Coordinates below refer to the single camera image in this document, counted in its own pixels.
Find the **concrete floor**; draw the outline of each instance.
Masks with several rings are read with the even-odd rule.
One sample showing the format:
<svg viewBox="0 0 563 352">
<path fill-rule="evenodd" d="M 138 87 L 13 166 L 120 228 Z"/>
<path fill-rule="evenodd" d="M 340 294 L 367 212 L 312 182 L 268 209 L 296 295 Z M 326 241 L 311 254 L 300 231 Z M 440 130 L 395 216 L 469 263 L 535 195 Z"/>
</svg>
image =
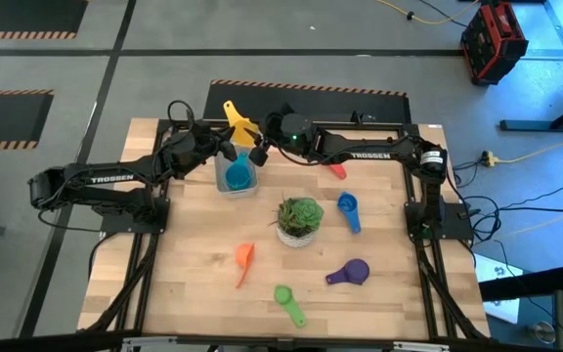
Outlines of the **concrete floor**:
<svg viewBox="0 0 563 352">
<path fill-rule="evenodd" d="M 466 6 L 431 1 L 447 13 Z M 439 14 L 418 3 L 395 1 L 423 18 Z M 563 25 L 563 0 L 551 0 Z M 4 48 L 111 48 L 126 0 L 93 1 L 77 39 L 0 41 Z M 121 58 L 93 144 L 90 162 L 119 158 L 131 117 L 164 118 L 166 104 L 183 99 L 201 115 L 210 79 L 311 83 L 406 91 L 415 123 L 445 126 L 452 161 L 491 150 L 511 158 L 563 141 L 563 134 L 500 132 L 505 118 L 549 120 L 563 112 L 563 45 L 541 5 L 516 5 L 531 40 L 522 60 L 499 86 L 470 84 L 461 58 L 364 57 L 140 57 Z M 472 12 L 462 16 L 468 22 Z M 139 1 L 124 49 L 329 48 L 456 49 L 461 28 L 407 22 L 372 0 Z M 553 58 L 541 59 L 541 54 Z M 108 58 L 0 58 L 0 89 L 55 89 L 38 149 L 0 152 L 0 338 L 18 333 L 29 290 L 51 229 L 36 220 L 25 181 L 52 165 L 72 162 L 97 98 Z M 468 177 L 462 172 L 462 179 Z M 521 163 L 480 169 L 465 196 L 487 195 L 499 205 L 563 187 L 563 148 Z M 563 207 L 563 193 L 536 203 Z M 497 234 L 535 225 L 548 213 L 501 214 Z M 70 226 L 98 228 L 100 219 L 75 208 Z M 36 334 L 72 332 L 86 289 L 93 234 L 67 232 Z M 530 271 L 563 266 L 563 222 L 505 242 L 510 264 Z M 494 243 L 476 252 L 502 260 Z"/>
</svg>

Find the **blue cup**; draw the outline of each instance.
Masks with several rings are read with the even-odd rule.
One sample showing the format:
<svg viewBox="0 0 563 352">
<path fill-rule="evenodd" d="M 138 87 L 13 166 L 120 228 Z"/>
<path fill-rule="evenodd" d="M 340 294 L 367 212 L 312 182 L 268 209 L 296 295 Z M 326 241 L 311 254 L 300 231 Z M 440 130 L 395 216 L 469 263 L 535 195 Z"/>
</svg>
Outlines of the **blue cup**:
<svg viewBox="0 0 563 352">
<path fill-rule="evenodd" d="M 225 183 L 232 191 L 241 191 L 249 187 L 251 172 L 247 153 L 240 153 L 236 161 L 225 171 Z"/>
<path fill-rule="evenodd" d="M 343 192 L 338 198 L 338 209 L 347 218 L 351 232 L 358 234 L 362 230 L 360 215 L 358 214 L 358 200 L 353 195 Z"/>
</svg>

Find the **orange measuring spoon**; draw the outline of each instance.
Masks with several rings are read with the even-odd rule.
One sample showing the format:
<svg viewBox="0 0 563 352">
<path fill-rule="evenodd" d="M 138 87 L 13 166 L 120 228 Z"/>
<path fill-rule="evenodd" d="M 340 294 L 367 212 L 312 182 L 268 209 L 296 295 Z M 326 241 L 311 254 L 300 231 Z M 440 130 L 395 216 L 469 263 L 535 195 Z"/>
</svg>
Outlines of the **orange measuring spoon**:
<svg viewBox="0 0 563 352">
<path fill-rule="evenodd" d="M 333 173 L 336 174 L 336 176 L 338 176 L 340 180 L 347 178 L 347 171 L 345 171 L 344 166 L 342 166 L 341 164 L 331 164 L 329 165 L 329 169 L 333 171 Z"/>
<path fill-rule="evenodd" d="M 251 262 L 253 261 L 254 251 L 254 243 L 242 243 L 238 246 L 238 250 L 236 251 L 236 264 L 238 264 L 240 268 L 242 268 L 242 275 L 240 276 L 240 280 L 236 284 L 236 288 L 240 287 L 240 285 L 242 285 L 242 281 L 244 281 L 246 272 L 249 270 L 249 266 L 251 266 Z"/>
</svg>

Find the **cable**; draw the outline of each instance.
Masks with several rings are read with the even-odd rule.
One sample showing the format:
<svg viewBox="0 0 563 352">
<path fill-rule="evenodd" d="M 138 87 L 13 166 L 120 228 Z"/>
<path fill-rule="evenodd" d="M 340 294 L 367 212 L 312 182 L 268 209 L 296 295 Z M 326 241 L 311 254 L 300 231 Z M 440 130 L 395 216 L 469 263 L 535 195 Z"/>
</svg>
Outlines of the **cable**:
<svg viewBox="0 0 563 352">
<path fill-rule="evenodd" d="M 563 191 L 563 187 L 560 187 L 560 188 L 558 188 L 557 190 L 555 190 L 555 191 L 553 191 L 553 192 L 550 192 L 550 193 L 547 193 L 547 194 L 544 194 L 544 195 L 541 195 L 541 196 L 537 196 L 536 198 L 525 199 L 525 200 L 523 200 L 523 201 L 511 203 L 510 205 L 505 206 L 504 208 L 508 208 L 508 207 L 513 206 L 513 205 L 522 205 L 522 204 L 524 204 L 524 203 L 526 203 L 526 202 L 528 202 L 528 201 L 534 201 L 534 200 L 538 200 L 538 199 L 541 199 L 541 198 L 544 198 L 544 197 L 552 196 L 552 195 L 555 195 L 556 193 L 558 193 L 558 192 L 560 192 L 560 191 Z"/>
<path fill-rule="evenodd" d="M 90 280 L 90 275 L 93 272 L 93 263 L 95 262 L 95 253 L 97 252 L 97 248 L 102 245 L 103 242 L 111 239 L 116 233 L 106 233 L 106 236 L 100 239 L 95 245 L 93 245 L 93 249 L 90 251 L 90 257 L 88 258 L 88 279 Z"/>
<path fill-rule="evenodd" d="M 477 161 L 467 161 L 453 167 L 455 184 L 457 185 L 458 188 L 462 189 L 466 186 L 470 186 L 470 184 L 472 184 L 473 181 L 475 181 L 475 177 L 477 177 L 477 170 L 479 168 L 479 165 L 482 163 L 482 161 L 483 159 L 480 157 L 479 159 L 477 159 Z M 471 167 L 475 168 L 475 170 L 473 171 L 473 177 L 471 177 L 471 179 L 467 183 L 461 185 L 461 178 L 459 177 L 459 175 L 457 175 L 456 171 L 466 170 Z"/>
<path fill-rule="evenodd" d="M 522 160 L 524 160 L 524 159 L 526 159 L 526 158 L 529 158 L 529 157 L 532 157 L 532 156 L 536 156 L 536 155 L 538 155 L 538 154 L 542 154 L 542 153 L 544 153 L 544 152 L 548 152 L 548 151 L 550 151 L 550 150 L 552 150 L 552 149 L 555 149 L 555 148 L 558 148 L 558 147 L 562 147 L 562 146 L 563 146 L 563 142 L 562 142 L 562 143 L 558 143 L 558 144 L 553 145 L 553 146 L 550 146 L 550 147 L 546 147 L 546 148 L 541 149 L 541 150 L 539 150 L 539 151 L 537 151 L 537 152 L 533 152 L 533 153 L 530 153 L 530 154 L 527 154 L 527 155 L 523 155 L 523 156 L 520 156 L 520 157 L 516 157 L 516 158 L 510 159 L 510 160 L 502 160 L 502 159 L 500 159 L 500 158 L 498 158 L 498 157 L 496 157 L 496 156 L 492 156 L 492 158 L 493 158 L 494 163 L 514 163 L 514 162 L 522 161 Z"/>
<path fill-rule="evenodd" d="M 177 133 L 177 131 L 179 130 L 179 126 L 178 126 L 177 122 L 175 122 L 175 120 L 173 120 L 173 116 L 171 115 L 171 108 L 173 108 L 173 106 L 175 104 L 181 104 L 186 108 L 186 118 L 188 119 L 189 127 L 188 127 L 188 130 L 186 131 L 186 133 L 182 136 L 182 138 L 180 138 L 177 141 L 169 142 L 169 143 L 162 145 L 157 150 L 157 152 L 155 152 L 155 154 L 153 155 L 153 160 L 152 160 L 152 174 L 155 173 L 155 164 L 157 163 L 157 160 L 159 159 L 159 156 L 162 153 L 162 151 L 164 151 L 165 149 L 167 149 L 170 146 L 175 146 L 176 144 L 181 143 L 182 141 L 184 141 L 186 139 L 186 137 L 188 137 L 189 134 L 191 134 L 193 132 L 193 126 L 195 125 L 195 113 L 193 112 L 193 108 L 191 108 L 191 106 L 188 103 L 186 103 L 182 100 L 174 100 L 174 101 L 172 101 L 171 103 L 168 104 L 168 107 L 166 107 L 166 115 L 168 116 L 168 120 L 171 122 L 171 124 L 175 128 L 174 133 Z"/>
<path fill-rule="evenodd" d="M 474 167 L 475 167 L 475 170 L 473 171 L 473 177 L 471 177 L 470 180 L 463 185 L 460 185 L 461 184 L 461 178 L 459 178 L 459 176 L 456 173 L 454 173 L 455 183 L 457 184 L 458 188 L 462 189 L 464 187 L 470 186 L 470 184 L 472 184 L 473 181 L 475 181 L 475 177 L 477 177 L 477 170 L 479 169 L 479 163 L 475 164 Z"/>
<path fill-rule="evenodd" d="M 152 186 L 152 181 L 150 181 L 147 176 L 141 174 L 140 172 L 133 170 L 129 167 L 123 167 L 120 166 L 119 167 L 122 170 L 131 172 L 133 175 L 138 176 L 138 178 L 140 179 L 139 181 L 148 185 L 148 186 Z M 75 172 L 73 172 L 70 176 L 68 176 L 65 181 L 58 187 L 58 189 L 47 199 L 43 199 L 40 201 L 40 203 L 38 205 L 43 205 L 46 202 L 51 202 L 51 201 L 55 201 L 60 199 L 60 196 L 62 195 L 63 190 L 65 189 L 66 185 L 68 185 L 68 183 L 70 183 L 70 181 L 73 179 L 73 177 L 83 173 L 83 172 L 88 172 L 88 171 L 102 171 L 102 170 L 110 170 L 111 167 L 89 167 L 89 168 L 85 168 L 85 169 L 81 169 L 81 170 L 77 170 Z"/>
<path fill-rule="evenodd" d="M 464 246 L 464 248 L 466 248 L 466 250 L 468 250 L 470 255 L 473 257 L 473 268 L 477 269 L 477 258 L 475 257 L 475 253 L 473 253 L 473 248 L 471 248 L 468 244 L 466 244 L 464 240 L 458 240 L 458 241 L 461 243 L 461 245 Z"/>
<path fill-rule="evenodd" d="M 331 159 L 333 159 L 333 158 L 339 156 L 340 154 L 347 153 L 347 152 L 349 152 L 349 151 L 352 151 L 352 150 L 355 149 L 355 148 L 364 148 L 364 147 L 394 147 L 394 146 L 396 146 L 396 145 L 398 145 L 398 144 L 400 144 L 400 143 L 406 141 L 406 140 L 409 139 L 409 138 L 410 138 L 410 136 L 405 136 L 405 137 L 400 138 L 400 139 L 398 139 L 398 140 L 396 140 L 396 141 L 394 141 L 393 143 L 390 143 L 390 144 L 383 144 L 383 143 L 381 143 L 381 144 L 370 144 L 370 143 L 367 143 L 367 144 L 362 144 L 362 145 L 358 145 L 358 146 L 347 147 L 347 148 L 344 148 L 344 149 L 342 149 L 342 150 L 340 150 L 340 151 L 338 151 L 338 152 L 336 152 L 336 153 L 334 153 L 334 154 L 332 154 L 332 155 L 330 155 L 330 156 L 328 156 L 328 157 L 326 157 L 326 158 L 324 158 L 324 159 L 318 160 L 318 161 L 316 161 L 316 162 L 303 162 L 303 161 L 296 160 L 296 159 L 290 157 L 290 155 L 288 155 L 282 148 L 280 148 L 280 145 L 278 145 L 278 143 L 277 143 L 276 141 L 274 141 L 274 140 L 272 140 L 272 139 L 270 139 L 270 140 L 268 140 L 268 141 L 269 141 L 272 145 L 274 145 L 275 148 L 277 148 L 278 151 L 280 151 L 280 154 L 281 154 L 283 157 L 285 157 L 286 159 L 288 159 L 288 161 L 293 162 L 293 163 L 295 163 L 295 164 L 297 164 L 297 165 L 301 165 L 301 166 L 317 166 L 317 165 L 323 165 L 324 163 L 326 163 L 326 162 L 330 161 Z"/>
<path fill-rule="evenodd" d="M 458 17 L 461 16 L 463 13 L 465 13 L 466 11 L 468 11 L 468 9 L 470 9 L 473 5 L 477 4 L 480 0 L 475 0 L 475 1 L 473 1 L 472 3 L 470 3 L 470 5 L 466 6 L 462 11 L 458 12 L 457 14 L 455 14 L 455 15 L 453 15 L 453 16 L 449 16 L 449 17 L 447 17 L 446 19 L 441 20 L 441 21 L 428 21 L 428 20 L 424 20 L 424 19 L 421 19 L 421 18 L 417 17 L 417 16 L 414 14 L 414 12 L 412 12 L 412 11 L 409 11 L 409 12 L 408 12 L 408 11 L 405 11 L 404 9 L 402 9 L 402 8 L 396 6 L 396 5 L 393 5 L 393 4 L 391 4 L 391 3 L 389 3 L 389 2 L 387 2 L 387 1 L 385 1 L 385 0 L 375 0 L 375 1 L 378 2 L 378 3 L 384 4 L 384 5 L 386 5 L 386 6 L 389 6 L 389 7 L 393 8 L 393 9 L 395 9 L 395 10 L 397 10 L 398 12 L 402 13 L 403 15 L 405 15 L 405 16 L 408 18 L 408 20 L 414 19 L 414 20 L 417 20 L 417 21 L 419 21 L 419 22 L 421 22 L 421 23 L 425 23 L 425 24 L 442 24 L 442 23 L 446 23 L 446 22 L 453 21 L 454 19 L 458 18 Z"/>
<path fill-rule="evenodd" d="M 501 242 L 499 240 L 494 240 L 494 241 L 497 242 L 498 244 L 500 244 L 500 250 L 503 252 L 503 260 L 505 261 L 505 267 L 507 268 L 507 271 L 512 276 L 512 278 L 516 279 L 516 282 L 518 283 L 518 285 L 520 285 L 520 287 L 523 288 L 523 291 L 525 292 L 525 294 L 527 294 L 527 299 L 529 299 L 529 302 L 531 304 L 535 305 L 536 307 L 540 308 L 544 313 L 546 313 L 551 318 L 551 320 L 554 321 L 555 325 L 558 328 L 563 330 L 562 325 L 559 324 L 557 319 L 555 319 L 555 317 L 553 317 L 553 315 L 549 311 L 544 309 L 544 307 L 540 306 L 538 303 L 534 302 L 534 300 L 529 296 L 529 291 L 527 290 L 527 287 L 525 286 L 525 284 L 523 284 L 523 282 L 520 279 L 518 279 L 518 277 L 516 275 L 514 275 L 514 273 L 511 271 L 511 269 L 509 269 L 510 265 L 507 262 L 507 254 L 505 253 L 505 247 L 503 246 L 503 242 Z"/>
<path fill-rule="evenodd" d="M 38 220 L 41 223 L 43 223 L 45 225 L 49 225 L 49 226 L 54 227 L 56 229 L 84 231 L 84 232 L 95 232 L 95 233 L 98 233 L 98 232 L 101 231 L 101 230 L 91 230 L 91 229 L 84 229 L 84 228 L 74 228 L 74 227 L 60 226 L 60 225 L 57 225 L 57 224 L 50 223 L 47 220 L 43 219 L 43 213 L 45 211 L 47 211 L 47 210 L 40 210 L 40 212 L 38 212 Z"/>
<path fill-rule="evenodd" d="M 440 13 L 442 16 L 444 16 L 444 17 L 446 17 L 446 18 L 449 16 L 449 15 L 445 14 L 444 12 L 442 12 L 442 10 L 440 10 L 440 9 L 438 9 L 437 7 L 433 6 L 432 4 L 426 2 L 425 0 L 418 0 L 418 1 L 420 1 L 421 3 L 423 3 L 423 4 L 427 5 L 427 6 L 429 6 L 429 7 L 432 8 L 432 9 L 436 10 L 438 13 Z M 457 24 L 457 25 L 463 26 L 463 27 L 467 27 L 466 24 L 464 24 L 464 23 L 462 23 L 462 22 L 458 22 L 458 21 L 456 21 L 456 20 L 454 20 L 454 19 L 451 19 L 451 22 L 453 22 L 453 23 L 455 23 L 455 24 Z"/>
<path fill-rule="evenodd" d="M 460 171 L 460 170 L 465 170 L 465 169 L 469 169 L 471 167 L 474 167 L 475 165 L 479 165 L 481 163 L 482 159 L 479 158 L 477 161 L 467 161 L 467 162 L 463 162 L 459 165 L 456 165 L 454 167 L 452 167 L 453 171 Z"/>
<path fill-rule="evenodd" d="M 529 228 L 526 228 L 526 229 L 518 230 L 518 231 L 515 231 L 515 232 L 513 232 L 513 233 L 507 234 L 507 235 L 503 236 L 503 239 L 505 240 L 505 239 L 507 239 L 508 237 L 513 237 L 513 236 L 516 236 L 516 235 L 524 234 L 524 233 L 526 233 L 526 232 L 534 231 L 534 230 L 543 228 L 543 227 L 545 227 L 545 226 L 548 226 L 548 225 L 550 225 L 550 224 L 556 223 L 556 222 L 561 221 L 561 220 L 563 220 L 563 215 L 562 215 L 562 216 L 558 216 L 558 217 L 556 217 L 556 218 L 554 218 L 554 219 L 551 219 L 551 220 L 549 220 L 549 221 L 545 221 L 545 222 L 543 222 L 543 223 L 541 223 L 541 224 L 539 224 L 539 225 L 532 226 L 532 227 L 529 227 Z"/>
<path fill-rule="evenodd" d="M 555 209 L 555 208 L 538 208 L 538 207 L 531 207 L 531 206 L 523 206 L 523 207 L 515 207 L 515 208 L 501 208 L 500 210 L 537 210 L 537 211 L 551 211 L 551 212 L 563 212 L 563 209 Z"/>
</svg>

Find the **wooden table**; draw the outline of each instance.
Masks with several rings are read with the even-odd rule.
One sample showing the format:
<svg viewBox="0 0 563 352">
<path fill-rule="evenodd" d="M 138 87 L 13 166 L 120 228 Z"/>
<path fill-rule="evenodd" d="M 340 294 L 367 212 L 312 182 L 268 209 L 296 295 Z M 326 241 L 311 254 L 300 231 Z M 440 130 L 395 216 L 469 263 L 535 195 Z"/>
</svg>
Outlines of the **wooden table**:
<svg viewBox="0 0 563 352">
<path fill-rule="evenodd" d="M 123 161 L 152 152 L 157 122 L 132 119 Z M 419 125 L 419 130 L 423 138 L 446 145 L 440 125 Z M 384 131 L 336 132 L 348 138 L 396 138 Z M 216 190 L 213 158 L 187 180 L 171 181 L 169 222 L 158 243 L 143 333 L 426 339 L 418 268 L 403 211 L 402 166 L 383 160 L 347 161 L 344 166 L 348 177 L 339 180 L 327 167 L 295 165 L 271 149 L 266 165 L 258 169 L 253 198 L 223 198 Z M 420 195 L 417 182 L 415 186 Z M 336 208 L 342 191 L 358 199 L 359 235 L 351 235 Z M 448 184 L 443 195 L 456 201 Z M 312 197 L 325 210 L 316 239 L 304 248 L 285 246 L 270 225 L 282 197 Z M 118 235 L 99 248 L 80 328 L 94 323 L 121 289 L 132 238 Z M 255 243 L 255 259 L 236 289 L 241 270 L 235 252 L 242 242 Z M 455 241 L 441 244 L 451 294 L 476 328 L 489 334 L 469 252 Z M 364 285 L 326 285 L 325 275 L 352 258 L 363 258 L 370 266 Z M 275 303 L 273 291 L 279 284 L 293 289 L 307 318 L 305 328 L 296 328 Z M 133 325 L 137 294 L 132 295 L 126 327 Z M 435 292 L 434 306 L 439 332 L 445 334 Z"/>
</svg>

